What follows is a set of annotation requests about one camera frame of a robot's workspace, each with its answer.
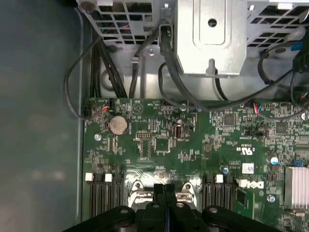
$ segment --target green circuit board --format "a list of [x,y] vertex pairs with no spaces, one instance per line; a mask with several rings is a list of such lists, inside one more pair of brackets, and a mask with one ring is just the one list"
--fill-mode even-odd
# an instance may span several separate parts
[[[190,183],[200,211],[217,204],[278,229],[309,227],[309,212],[290,209],[284,198],[285,168],[309,164],[308,115],[267,121],[249,103],[219,112],[180,109],[164,100],[91,98],[85,106],[87,114],[104,112],[84,123],[83,220],[128,205],[139,181],[144,189],[173,183],[176,192]],[[298,110],[285,102],[260,104],[267,116]],[[122,182],[93,185],[105,174]],[[222,176],[224,183],[233,180],[228,197],[218,188]]]

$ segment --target label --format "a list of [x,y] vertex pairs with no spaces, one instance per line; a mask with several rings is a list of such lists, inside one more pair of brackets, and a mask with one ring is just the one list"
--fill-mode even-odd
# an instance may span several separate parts
[[242,173],[243,174],[254,174],[254,163],[243,163]]

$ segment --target aluminum heatsink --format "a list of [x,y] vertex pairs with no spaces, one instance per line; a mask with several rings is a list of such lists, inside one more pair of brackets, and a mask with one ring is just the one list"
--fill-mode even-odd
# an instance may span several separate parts
[[309,169],[285,169],[284,205],[291,209],[309,208]]

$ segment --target motherboard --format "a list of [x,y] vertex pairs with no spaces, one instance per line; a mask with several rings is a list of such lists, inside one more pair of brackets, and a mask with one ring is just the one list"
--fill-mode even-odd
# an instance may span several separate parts
[[[217,105],[217,101],[203,101]],[[178,201],[219,205],[283,231],[309,231],[309,116],[259,117],[249,102],[218,112],[164,100],[85,101],[83,220],[124,204],[145,208],[154,183]],[[260,102],[268,117],[299,111]]]

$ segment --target chip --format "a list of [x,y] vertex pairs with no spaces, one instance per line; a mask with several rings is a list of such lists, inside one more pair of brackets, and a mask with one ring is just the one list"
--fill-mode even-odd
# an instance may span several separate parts
[[235,120],[234,115],[225,115],[224,116],[224,125],[225,126],[234,126]]
[[245,204],[245,199],[246,199],[246,194],[243,193],[242,191],[237,191],[236,194],[236,199],[239,203],[241,203],[242,205]]
[[276,123],[276,134],[286,134],[286,123],[285,122],[277,122]]

